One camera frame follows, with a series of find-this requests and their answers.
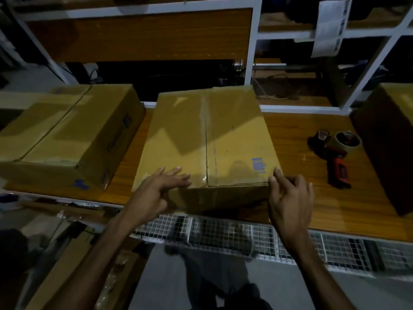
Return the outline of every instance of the wooden table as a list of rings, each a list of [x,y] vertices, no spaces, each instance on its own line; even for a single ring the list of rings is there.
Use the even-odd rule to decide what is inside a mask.
[[[123,161],[105,192],[76,188],[48,190],[8,183],[9,191],[89,200],[124,205],[131,196],[132,183],[142,154],[153,110],[147,114]],[[282,170],[303,174],[314,184],[316,201],[310,228],[335,233],[413,242],[413,219],[399,217],[387,199],[379,179],[363,149],[345,161],[352,188],[339,190],[327,183],[326,162],[307,148],[307,137],[316,130],[334,133],[352,130],[347,116],[322,114],[264,113]],[[266,205],[223,212],[220,217],[268,224]]]

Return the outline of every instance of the wire mesh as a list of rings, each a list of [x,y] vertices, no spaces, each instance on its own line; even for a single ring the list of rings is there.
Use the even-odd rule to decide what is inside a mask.
[[[139,227],[133,237],[241,257],[295,265],[271,225],[161,215]],[[330,271],[373,276],[367,248],[362,239],[346,235],[309,232],[310,240]],[[413,270],[413,244],[375,240],[386,271]]]

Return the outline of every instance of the hand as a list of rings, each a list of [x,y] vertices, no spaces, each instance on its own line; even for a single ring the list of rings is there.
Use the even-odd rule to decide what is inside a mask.
[[[127,233],[130,234],[166,210],[168,202],[165,197],[170,189],[188,187],[191,184],[190,174],[178,175],[181,169],[178,166],[163,173],[165,167],[161,167],[152,176],[145,178],[119,214]]]
[[[274,169],[274,176],[268,178],[271,192],[268,213],[287,251],[294,257],[308,244],[308,226],[313,210],[314,190],[305,178],[298,175],[287,179],[280,169]],[[280,186],[285,194],[281,196]]]

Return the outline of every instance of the blue barcode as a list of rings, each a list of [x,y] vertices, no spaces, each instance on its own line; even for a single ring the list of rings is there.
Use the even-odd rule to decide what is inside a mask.
[[[262,158],[253,158],[252,167],[257,174],[265,174],[266,165],[262,162]]]

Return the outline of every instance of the floor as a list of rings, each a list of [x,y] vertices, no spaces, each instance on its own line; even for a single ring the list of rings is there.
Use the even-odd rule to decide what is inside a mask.
[[[10,81],[6,91],[45,93],[63,85],[45,67],[3,75]],[[10,224],[3,221],[0,228]],[[413,308],[413,283],[339,273],[333,276],[359,309]],[[156,245],[129,309],[191,309],[206,282],[213,283],[220,294],[255,283],[261,298],[273,309],[314,308],[296,266]],[[217,298],[217,305],[222,306],[223,300]]]

